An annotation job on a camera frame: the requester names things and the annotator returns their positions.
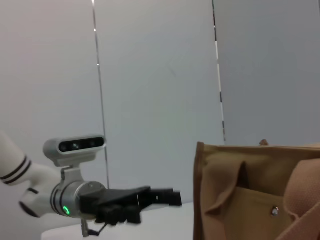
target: white wall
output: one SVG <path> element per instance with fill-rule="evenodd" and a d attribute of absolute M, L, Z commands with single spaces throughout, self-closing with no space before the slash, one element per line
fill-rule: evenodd
<path fill-rule="evenodd" d="M 193 200 L 197 141 L 224 144 L 211 0 L 98 0 L 111 188 Z"/>
<path fill-rule="evenodd" d="M 214 0 L 226 142 L 320 142 L 318 0 Z"/>
<path fill-rule="evenodd" d="M 0 2 L 0 129 L 36 163 L 46 140 L 103 134 L 90 0 Z M 107 184 L 103 153 L 83 165 L 88 180 Z M 32 218 L 19 207 L 28 184 L 0 184 L 0 236 L 37 240 L 48 229 L 78 221 Z"/>

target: green led light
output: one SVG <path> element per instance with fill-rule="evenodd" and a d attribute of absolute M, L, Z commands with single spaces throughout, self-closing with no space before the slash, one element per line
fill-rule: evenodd
<path fill-rule="evenodd" d="M 63 207 L 63 210 L 65 211 L 65 213 L 66 213 L 67 215 L 70 214 L 69 209 L 68 209 L 66 206 Z"/>

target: metal snap button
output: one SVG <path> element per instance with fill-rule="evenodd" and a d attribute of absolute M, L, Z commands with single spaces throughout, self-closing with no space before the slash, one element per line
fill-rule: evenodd
<path fill-rule="evenodd" d="M 279 215 L 279 208 L 274 206 L 271 210 L 271 216 L 276 217 Z"/>

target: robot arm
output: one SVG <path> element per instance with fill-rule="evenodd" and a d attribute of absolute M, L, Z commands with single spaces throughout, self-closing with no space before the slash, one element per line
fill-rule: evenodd
<path fill-rule="evenodd" d="M 95 160 L 97 152 L 105 147 L 102 135 L 47 141 L 43 153 L 55 166 L 63 167 L 59 174 L 50 167 L 32 162 L 0 131 L 0 180 L 9 186 L 29 181 L 30 188 L 19 201 L 21 208 L 36 218 L 53 213 L 81 219 L 84 237 L 100 234 L 88 229 L 87 220 L 105 226 L 124 222 L 140 224 L 141 211 L 150 205 L 182 205 L 180 193 L 173 189 L 152 190 L 149 186 L 106 189 L 99 182 L 84 181 L 80 164 Z"/>

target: tan canvas bag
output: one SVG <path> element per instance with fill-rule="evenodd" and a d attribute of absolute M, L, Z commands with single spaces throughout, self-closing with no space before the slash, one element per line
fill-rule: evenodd
<path fill-rule="evenodd" d="M 320 148 L 198 143 L 194 240 L 320 240 Z"/>

